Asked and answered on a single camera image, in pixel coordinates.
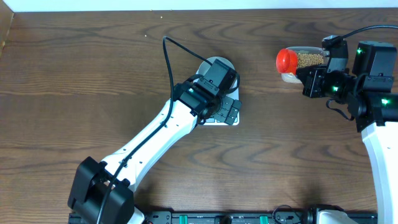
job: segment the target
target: red lid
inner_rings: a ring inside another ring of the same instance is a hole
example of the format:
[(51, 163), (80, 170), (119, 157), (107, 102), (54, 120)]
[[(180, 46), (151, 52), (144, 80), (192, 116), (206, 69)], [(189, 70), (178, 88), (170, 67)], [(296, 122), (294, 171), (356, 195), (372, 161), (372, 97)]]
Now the red lid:
[(276, 56), (276, 69), (279, 73), (296, 74), (297, 54), (290, 49), (282, 49)]

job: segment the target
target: wooden table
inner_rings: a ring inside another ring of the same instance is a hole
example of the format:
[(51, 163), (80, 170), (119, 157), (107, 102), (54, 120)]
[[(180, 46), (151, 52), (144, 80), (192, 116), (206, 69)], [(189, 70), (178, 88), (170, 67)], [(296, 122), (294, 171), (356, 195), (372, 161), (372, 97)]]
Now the wooden table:
[[(18, 13), (0, 59), (0, 222), (66, 223), (77, 165), (100, 161), (169, 98), (163, 35), (229, 58), (241, 74), (241, 123), (198, 127), (149, 171), (136, 203), (203, 211), (269, 211), (282, 203), (375, 211), (368, 154), (326, 98), (284, 83), (278, 51), (330, 34), (398, 24), (397, 9)], [(398, 45), (394, 30), (349, 38)], [(201, 63), (173, 45), (175, 83)]]

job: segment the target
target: clear plastic container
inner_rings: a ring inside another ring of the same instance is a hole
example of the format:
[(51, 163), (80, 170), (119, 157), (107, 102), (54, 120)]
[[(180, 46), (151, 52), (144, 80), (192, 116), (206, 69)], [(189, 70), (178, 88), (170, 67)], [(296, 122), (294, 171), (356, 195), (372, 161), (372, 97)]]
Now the clear plastic container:
[(312, 65), (326, 65), (329, 51), (319, 47), (288, 47), (282, 49), (277, 56), (277, 69), (283, 81), (301, 83), (296, 78), (296, 69)]

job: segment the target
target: green led light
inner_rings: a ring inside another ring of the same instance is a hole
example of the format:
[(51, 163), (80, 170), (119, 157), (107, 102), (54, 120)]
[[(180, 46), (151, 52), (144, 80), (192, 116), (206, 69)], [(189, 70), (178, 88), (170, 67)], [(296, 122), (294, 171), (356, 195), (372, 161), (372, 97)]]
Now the green led light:
[(389, 104), (390, 101), (387, 100), (387, 99), (381, 99), (381, 103), (384, 104), (384, 105), (386, 105), (386, 104)]

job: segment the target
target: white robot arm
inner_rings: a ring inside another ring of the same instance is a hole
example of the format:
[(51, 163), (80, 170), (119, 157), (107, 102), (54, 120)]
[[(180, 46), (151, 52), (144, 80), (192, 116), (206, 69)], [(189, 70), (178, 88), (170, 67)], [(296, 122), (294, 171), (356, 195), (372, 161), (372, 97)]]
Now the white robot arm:
[[(170, 100), (166, 102), (163, 109), (156, 116), (156, 118), (148, 124), (135, 138), (129, 141), (125, 146), (118, 151), (103, 159), (108, 165), (105, 169), (114, 174), (119, 167), (119, 162), (122, 161), (143, 139), (145, 139), (154, 129), (159, 126), (169, 110)], [(147, 174), (148, 170), (163, 156), (163, 154), (176, 141), (184, 135), (190, 133), (197, 125), (198, 116), (192, 116), (191, 109), (177, 100), (174, 102), (172, 115), (158, 133), (156, 133), (150, 140), (147, 141), (127, 163), (127, 167), (122, 169), (118, 175), (118, 179), (122, 181), (127, 179), (130, 181), (129, 189), (135, 192), (139, 183)], [(144, 221), (144, 214), (138, 209), (134, 208), (134, 214), (128, 221), (128, 224), (141, 224)]]
[[(378, 209), (377, 222), (397, 223), (398, 122), (386, 122), (385, 126), (372, 123), (361, 134), (372, 166)], [(344, 211), (335, 208), (320, 210), (317, 213), (317, 222), (314, 223), (357, 224)]]
[(210, 118), (235, 123), (241, 102), (231, 94), (239, 74), (218, 58), (204, 61), (211, 65), (205, 74), (175, 85), (172, 98), (135, 138), (100, 163), (88, 157), (79, 165), (68, 206), (86, 222), (141, 224), (144, 215), (134, 208), (134, 192), (148, 170), (198, 124)]

